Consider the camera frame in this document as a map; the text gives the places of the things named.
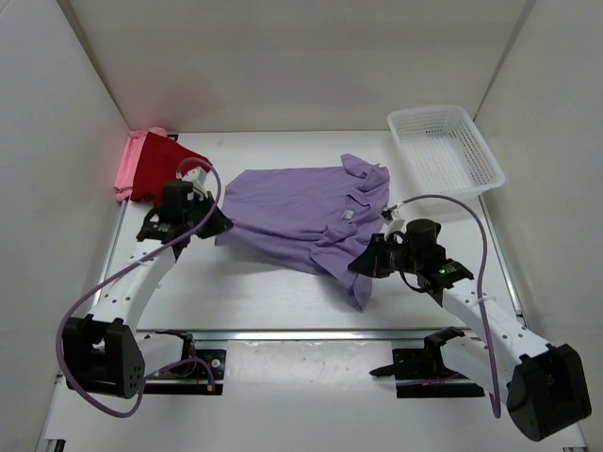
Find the laundry basket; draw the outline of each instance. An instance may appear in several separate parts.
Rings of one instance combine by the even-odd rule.
[[[390,113],[387,122],[419,194],[469,198],[504,184],[500,165],[462,107],[408,108]]]

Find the gray wall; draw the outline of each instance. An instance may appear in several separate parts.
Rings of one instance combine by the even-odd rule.
[[[60,0],[132,128],[387,128],[477,111],[525,0]]]
[[[538,1],[477,124],[507,176],[488,205],[530,325],[582,355],[603,450],[603,3]]]
[[[118,214],[127,129],[54,0],[0,0],[0,62],[0,450],[30,452],[58,321],[98,278]]]

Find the folded red garment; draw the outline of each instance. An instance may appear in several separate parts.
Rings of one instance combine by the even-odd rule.
[[[161,205],[163,185],[176,178],[178,165],[188,157],[198,157],[209,163],[207,158],[189,151],[173,139],[149,132],[142,146],[142,151],[140,151],[139,164],[134,175],[130,199],[132,201],[152,202],[155,206]],[[182,168],[182,173],[185,174],[199,166],[194,162],[186,164]]]

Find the folded pink garment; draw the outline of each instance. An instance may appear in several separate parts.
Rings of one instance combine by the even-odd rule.
[[[134,130],[128,134],[128,140],[123,149],[122,162],[117,171],[115,178],[115,198],[117,201],[123,201],[132,194],[132,186],[134,185],[134,174],[136,167],[139,164],[140,151],[147,137],[148,132],[153,132],[156,135],[166,137],[168,133],[161,127],[152,127],[147,130]]]

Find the garment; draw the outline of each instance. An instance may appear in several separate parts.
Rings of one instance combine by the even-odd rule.
[[[152,202],[161,205],[163,185],[176,178],[176,170],[185,158],[198,157],[209,162],[207,158],[176,143],[173,139],[161,137],[152,132],[147,134],[140,151],[139,164],[132,185],[132,201]],[[200,165],[194,162],[183,167],[183,174]]]
[[[331,274],[362,310],[371,279],[348,271],[382,225],[389,171],[351,154],[341,167],[246,170],[225,190],[222,212],[235,227],[216,243],[244,243],[278,262]]]
[[[161,127],[152,127],[148,132],[153,132],[161,137],[168,135],[165,129]],[[123,201],[132,194],[134,174],[139,164],[140,151],[142,151],[142,145],[146,137],[146,130],[133,130],[128,134],[128,140],[125,142],[125,148],[123,149],[122,162],[113,186],[117,201]]]

